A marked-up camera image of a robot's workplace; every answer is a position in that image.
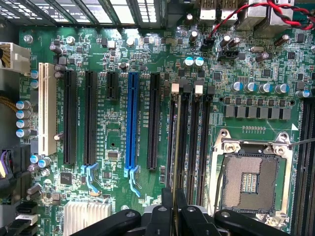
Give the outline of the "RAM slot with black latches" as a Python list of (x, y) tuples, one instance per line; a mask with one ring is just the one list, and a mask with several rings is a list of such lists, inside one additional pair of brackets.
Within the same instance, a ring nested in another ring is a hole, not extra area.
[(187, 139), (188, 139), (188, 116), (190, 102), (191, 86), (184, 85), (181, 95), (181, 113), (180, 113), (180, 142), (179, 142), (179, 187), (184, 190), (187, 203), (189, 202), (188, 187), (188, 160), (187, 157)]
[(206, 197), (207, 197), (207, 210), (212, 214), (211, 207), (211, 197), (210, 197), (210, 178), (211, 178), (211, 131), (209, 131), (210, 125), (210, 112), (211, 112), (211, 103), (215, 94), (215, 86), (210, 85), (207, 87), (206, 100), (204, 102), (204, 118), (205, 121), (203, 124), (205, 125), (205, 154), (206, 154)]

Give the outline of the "RAM slot with white latches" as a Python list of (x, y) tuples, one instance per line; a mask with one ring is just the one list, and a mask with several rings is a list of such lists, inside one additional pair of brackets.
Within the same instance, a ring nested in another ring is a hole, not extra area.
[(176, 186), (177, 173), (177, 138), (178, 138), (178, 122), (180, 111), (180, 85), (173, 83), (171, 85), (170, 94), (170, 110), (169, 110), (169, 134), (168, 134), (168, 158), (167, 158), (167, 187), (172, 190)]
[(202, 186), (201, 186), (201, 170), (202, 168), (200, 167), (200, 150), (199, 150), (199, 114), (200, 114), (200, 103), (202, 101), (202, 96), (203, 96), (203, 85), (196, 84), (195, 85), (195, 90), (194, 90), (194, 157), (195, 157), (195, 167), (194, 167), (194, 179), (196, 181), (196, 201), (195, 203), (197, 205), (202, 204)]

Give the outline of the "silver finned heatsink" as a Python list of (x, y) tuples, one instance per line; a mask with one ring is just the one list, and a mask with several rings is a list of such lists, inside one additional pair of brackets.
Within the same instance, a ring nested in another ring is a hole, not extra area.
[(70, 236), (111, 215), (110, 204), (94, 202), (68, 202), (63, 210), (63, 236)]

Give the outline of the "metal locking lever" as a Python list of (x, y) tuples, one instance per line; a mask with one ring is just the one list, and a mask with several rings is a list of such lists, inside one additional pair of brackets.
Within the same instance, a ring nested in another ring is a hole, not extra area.
[(218, 206), (218, 201), (219, 201), (219, 195), (220, 195), (220, 185), (221, 185), (221, 181), (223, 178), (223, 173), (225, 171), (226, 168), (226, 156), (223, 157), (222, 163), (221, 163), (221, 168), (220, 168), (220, 172), (219, 172), (219, 176), (218, 176), (218, 180), (217, 180), (217, 187), (216, 187), (216, 195), (215, 195), (215, 204), (214, 204), (214, 212), (217, 211), (217, 206)]
[(305, 139), (302, 141), (294, 142), (294, 143), (290, 144), (289, 147), (307, 144), (307, 143), (311, 143), (311, 142), (315, 142), (315, 138), (309, 138), (309, 139)]

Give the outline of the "CPU socket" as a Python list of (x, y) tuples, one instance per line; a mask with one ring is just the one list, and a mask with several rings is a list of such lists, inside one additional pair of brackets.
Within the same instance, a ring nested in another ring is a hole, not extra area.
[(274, 140), (249, 140), (232, 138), (227, 129), (221, 129), (211, 150), (209, 193), (213, 213), (208, 214), (215, 214), (217, 180), (226, 156), (217, 211), (247, 214), (279, 230), (287, 227), (293, 164), (290, 144), (284, 131)]

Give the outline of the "blue expansion slot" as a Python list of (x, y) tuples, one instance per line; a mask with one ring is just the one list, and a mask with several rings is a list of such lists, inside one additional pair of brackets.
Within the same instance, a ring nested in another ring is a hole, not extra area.
[(127, 113), (126, 113), (126, 151), (124, 177), (129, 178), (130, 189), (137, 197), (140, 192), (135, 186), (135, 173), (138, 171), (136, 165), (137, 154), (137, 130), (138, 130), (138, 95), (139, 95), (139, 74), (129, 72), (127, 88)]

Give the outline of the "green motherboard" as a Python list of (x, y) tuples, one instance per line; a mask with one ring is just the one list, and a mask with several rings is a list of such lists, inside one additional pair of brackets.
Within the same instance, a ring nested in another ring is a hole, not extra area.
[[(111, 215), (124, 209), (143, 213), (161, 203), (167, 187), (167, 158), (171, 85), (191, 86), (188, 116), (189, 204), (196, 205), (194, 179), (194, 90), (203, 85), (199, 114), (199, 150), (202, 204), (207, 209), (204, 102), (207, 87), (215, 86), (211, 103), (211, 148), (221, 129), (232, 138), (274, 140), (278, 133), (289, 134), (291, 144), (300, 139), (303, 99), (309, 105), (308, 138), (311, 138), (310, 102), (315, 98), (315, 30), (287, 29), (274, 38), (255, 38), (250, 31), (220, 28), (208, 52), (200, 50), (210, 28), (198, 29), (198, 39), (190, 42), (192, 30), (178, 26), (171, 30), (93, 29), (28, 27), (19, 32), (21, 46), (31, 50), (31, 78), (21, 78), (20, 97), (31, 103), (29, 129), (32, 135), (22, 143), (31, 147), (32, 181), (41, 186), (36, 193), (39, 214), (35, 236), (63, 236), (63, 207), (68, 202), (111, 205)], [(57, 79), (57, 151), (38, 154), (38, 64), (54, 66)], [(67, 70), (77, 75), (76, 161), (63, 163), (63, 90)], [(85, 72), (97, 73), (96, 162), (93, 186), (87, 186), (83, 166)], [(117, 72), (118, 100), (106, 98), (106, 73)], [(135, 173), (137, 197), (124, 177), (126, 113), (129, 72), (139, 74), (138, 130)], [(150, 74), (160, 74), (160, 109), (157, 167), (147, 168)], [(302, 233), (307, 236), (309, 208), (309, 143), (305, 147), (304, 213)], [(288, 226), (294, 234), (295, 185), (298, 146), (293, 146)]]

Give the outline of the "black slot with blue latch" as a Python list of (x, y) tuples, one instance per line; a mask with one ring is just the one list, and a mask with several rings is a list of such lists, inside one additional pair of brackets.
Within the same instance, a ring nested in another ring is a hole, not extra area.
[(83, 166), (87, 178), (87, 186), (91, 192), (98, 194), (93, 186), (94, 170), (97, 169), (96, 162), (96, 130), (97, 130), (97, 73), (85, 72), (85, 106), (84, 106), (84, 142), (83, 142)]

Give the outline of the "white expansion slot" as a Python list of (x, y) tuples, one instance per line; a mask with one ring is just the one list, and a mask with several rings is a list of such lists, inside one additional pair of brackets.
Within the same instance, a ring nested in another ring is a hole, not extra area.
[(54, 66), (38, 64), (38, 154), (49, 156), (57, 151), (57, 79)]

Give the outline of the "short black expansion slot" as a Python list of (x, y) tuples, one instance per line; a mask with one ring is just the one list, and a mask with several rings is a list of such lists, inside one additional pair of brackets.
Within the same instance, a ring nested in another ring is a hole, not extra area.
[(119, 94), (119, 78), (117, 72), (106, 73), (106, 98), (108, 100), (118, 100)]

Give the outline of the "white power connector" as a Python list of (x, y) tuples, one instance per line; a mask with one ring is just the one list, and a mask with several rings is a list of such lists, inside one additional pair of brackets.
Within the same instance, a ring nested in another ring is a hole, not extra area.
[(0, 69), (29, 76), (31, 72), (31, 50), (12, 42), (0, 42)]

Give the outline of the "open metal PC case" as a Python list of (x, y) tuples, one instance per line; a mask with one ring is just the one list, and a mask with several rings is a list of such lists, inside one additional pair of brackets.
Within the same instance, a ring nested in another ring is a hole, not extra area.
[[(0, 0), (0, 42), (18, 46), (19, 32), (28, 27), (171, 30), (210, 28), (200, 50), (210, 51), (220, 28), (250, 31), (255, 38), (274, 38), (287, 29), (315, 30), (315, 0)], [(0, 69), (0, 148), (21, 145), (32, 135), (31, 103), (20, 97), (20, 73)], [(31, 186), (13, 205), (0, 205), (0, 236), (35, 236), (38, 231), (31, 156)]]

